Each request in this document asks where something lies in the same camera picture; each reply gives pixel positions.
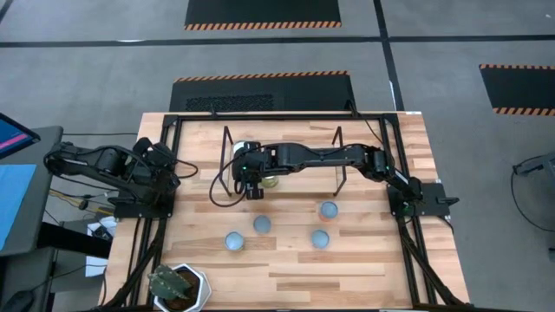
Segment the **gray carpet floor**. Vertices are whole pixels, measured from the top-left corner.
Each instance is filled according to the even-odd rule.
[[[339,0],[340,29],[185,32],[187,1],[14,0],[0,42],[379,36],[369,0]],[[552,0],[382,0],[390,36],[555,34]],[[492,113],[481,63],[555,65],[555,42],[391,43],[406,110],[422,111],[435,163],[453,206],[455,240],[474,304],[553,311],[555,235],[529,225],[510,192],[511,166],[555,151],[555,118]],[[0,110],[28,127],[69,133],[133,132],[145,112],[169,108],[174,78],[268,72],[349,70],[361,110],[394,110],[379,42],[211,46],[0,48]],[[130,137],[71,138],[76,145],[120,144]],[[555,228],[555,185],[542,172],[517,178],[526,214]],[[55,181],[67,192],[91,192]],[[82,212],[57,199],[59,220]],[[98,287],[56,296],[55,311],[94,306]]]

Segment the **butcher block tabletop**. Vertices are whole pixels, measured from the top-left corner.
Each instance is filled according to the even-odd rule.
[[[436,181],[434,157],[422,115],[402,112],[398,117],[411,175],[423,182]],[[138,137],[159,141],[163,119],[162,113],[143,114]],[[380,135],[377,121],[369,124]],[[244,200],[231,208],[219,208],[210,202],[208,188],[219,172],[224,126],[229,127],[234,141],[297,142],[309,147],[331,147],[340,126],[344,144],[381,145],[362,120],[184,122],[178,159],[194,163],[199,173],[182,180],[176,192],[161,263],[170,266],[187,263],[206,273],[212,296],[205,309],[411,307],[401,241],[396,221],[389,213],[385,183],[367,180],[358,171],[347,168],[347,182],[333,197],[326,190],[330,181],[336,183],[334,180],[340,179],[340,175],[336,176],[335,169],[312,175],[313,168],[309,168],[279,177],[283,187],[280,192],[269,193],[262,200]],[[392,153],[397,155],[393,130],[388,132]],[[177,165],[178,175],[191,172],[187,166]],[[214,197],[222,203],[231,202],[219,184]],[[329,222],[323,222],[317,214],[326,200],[334,201],[339,208],[337,217]],[[260,215],[271,221],[271,231],[264,235],[257,234],[252,226]],[[431,266],[453,293],[467,302],[451,230],[437,217],[421,217],[421,223]],[[106,270],[107,299],[127,279],[135,224],[136,219],[123,219],[117,225]],[[151,237],[156,227],[154,223]],[[330,244],[326,249],[318,250],[312,245],[310,234],[314,230],[328,232]],[[245,238],[241,251],[225,248],[225,236],[231,231]],[[425,302],[423,277],[416,264],[415,274],[421,301]],[[139,302],[146,301],[147,287],[145,274]]]

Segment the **computer monitor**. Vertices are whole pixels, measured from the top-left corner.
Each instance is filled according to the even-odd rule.
[[[0,113],[0,159],[40,140],[38,134]]]

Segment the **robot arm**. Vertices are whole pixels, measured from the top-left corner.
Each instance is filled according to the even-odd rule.
[[[173,173],[176,162],[167,146],[153,145],[148,138],[140,139],[133,151],[120,146],[87,149],[62,142],[44,157],[44,165],[56,176],[83,175],[117,188],[124,196],[111,198],[113,204],[153,205],[160,195],[175,192],[180,185]]]
[[[405,177],[395,169],[393,159],[374,146],[309,148],[296,143],[261,146],[259,142],[245,142],[234,156],[237,159],[232,164],[232,176],[245,187],[247,199],[264,197],[258,183],[265,177],[288,175],[311,167],[351,166],[366,179],[388,182],[408,201],[422,200],[420,180]]]

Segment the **plant pot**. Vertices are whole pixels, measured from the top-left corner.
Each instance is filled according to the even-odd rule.
[[[193,268],[191,268],[190,266],[188,266],[184,263],[173,267],[172,270],[174,270],[174,271],[188,270],[191,273],[193,273],[199,279],[199,293],[197,294],[197,301],[192,307],[190,307],[188,309],[175,310],[175,309],[168,308],[167,304],[166,304],[166,301],[164,299],[155,296],[154,297],[154,304],[156,305],[156,307],[158,307],[159,309],[161,309],[164,312],[177,312],[177,311],[179,311],[179,312],[198,312],[198,311],[201,311],[202,308],[205,306],[206,302],[208,301],[208,298],[212,294],[212,288],[210,287],[210,284],[208,283],[208,278],[206,277],[206,274],[204,274],[203,272],[198,272],[197,270],[194,270]]]

